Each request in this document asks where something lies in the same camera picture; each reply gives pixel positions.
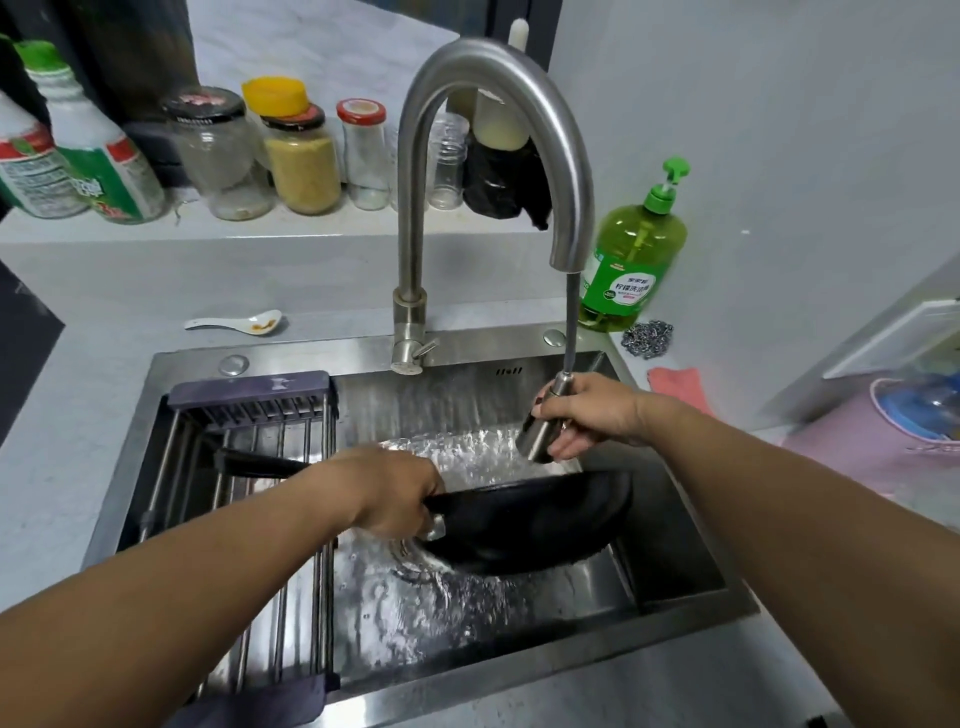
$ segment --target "hand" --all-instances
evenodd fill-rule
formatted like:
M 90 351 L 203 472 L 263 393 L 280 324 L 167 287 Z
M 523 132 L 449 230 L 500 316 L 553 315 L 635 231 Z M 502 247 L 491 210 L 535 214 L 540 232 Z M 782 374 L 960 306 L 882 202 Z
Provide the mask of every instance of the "hand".
M 385 539 L 405 539 L 433 525 L 423 499 L 444 491 L 433 462 L 403 450 L 351 448 L 328 461 L 342 471 L 345 497 L 356 498 L 350 525 Z
M 570 420 L 547 450 L 555 460 L 570 460 L 608 438 L 642 443 L 645 405 L 659 398 L 596 373 L 575 374 L 573 394 L 540 403 L 549 387 L 540 390 L 532 412 L 541 420 Z

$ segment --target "green bottle cap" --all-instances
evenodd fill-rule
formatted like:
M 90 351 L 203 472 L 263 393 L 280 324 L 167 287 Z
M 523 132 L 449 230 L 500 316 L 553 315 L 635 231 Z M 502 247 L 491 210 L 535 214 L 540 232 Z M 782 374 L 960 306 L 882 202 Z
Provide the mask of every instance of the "green bottle cap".
M 675 187 L 690 174 L 690 163 L 683 157 L 671 157 L 663 163 L 663 171 L 666 172 L 666 182 L 651 187 L 643 201 L 643 206 L 657 215 L 665 215 L 673 207 L 677 199 Z
M 69 68 L 60 57 L 57 46 L 49 40 L 21 40 L 13 44 L 24 67 L 36 73 L 50 73 Z

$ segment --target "white spoon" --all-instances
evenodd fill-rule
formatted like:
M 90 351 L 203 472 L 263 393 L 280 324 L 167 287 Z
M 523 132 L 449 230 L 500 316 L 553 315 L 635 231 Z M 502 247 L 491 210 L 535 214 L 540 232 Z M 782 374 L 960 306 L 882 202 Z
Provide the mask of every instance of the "white spoon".
M 192 319 L 183 324 L 183 327 L 187 330 L 201 327 L 232 328 L 250 336 L 263 336 L 273 331 L 282 318 L 283 312 L 274 308 L 249 319 Z

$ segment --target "black frying pan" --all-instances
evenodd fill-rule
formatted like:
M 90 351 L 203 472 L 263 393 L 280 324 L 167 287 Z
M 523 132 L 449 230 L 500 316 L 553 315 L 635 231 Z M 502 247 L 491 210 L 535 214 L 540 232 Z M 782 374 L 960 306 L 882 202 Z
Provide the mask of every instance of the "black frying pan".
M 307 467 L 296 460 L 221 448 L 220 473 L 286 478 Z M 506 575 L 572 564 L 620 532 L 633 502 L 629 471 L 594 471 L 501 483 L 428 496 L 423 504 L 443 524 L 424 549 L 451 567 Z

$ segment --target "dish drying rack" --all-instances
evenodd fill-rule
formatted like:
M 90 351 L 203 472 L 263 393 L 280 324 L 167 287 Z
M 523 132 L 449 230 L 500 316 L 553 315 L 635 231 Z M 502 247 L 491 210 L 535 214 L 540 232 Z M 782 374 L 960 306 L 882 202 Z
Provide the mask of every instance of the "dish drying rack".
M 219 447 L 304 462 L 326 460 L 336 451 L 336 402 L 326 372 L 187 382 L 171 390 L 167 405 L 173 420 L 139 520 L 139 543 L 276 485 L 216 473 L 211 496 L 211 484 L 200 483 L 214 476 L 212 452 Z M 340 688 L 333 669 L 334 548 L 336 542 L 324 546 L 283 585 L 168 728 L 206 725 L 217 711 L 226 716 L 240 710 L 244 725 L 264 728 L 300 725 L 320 714 L 326 694 Z M 298 602 L 290 615 L 288 602 L 292 585 L 304 586 L 305 575 L 310 629 L 304 659 L 296 609 L 303 605 Z M 303 591 L 297 589 L 298 597 Z

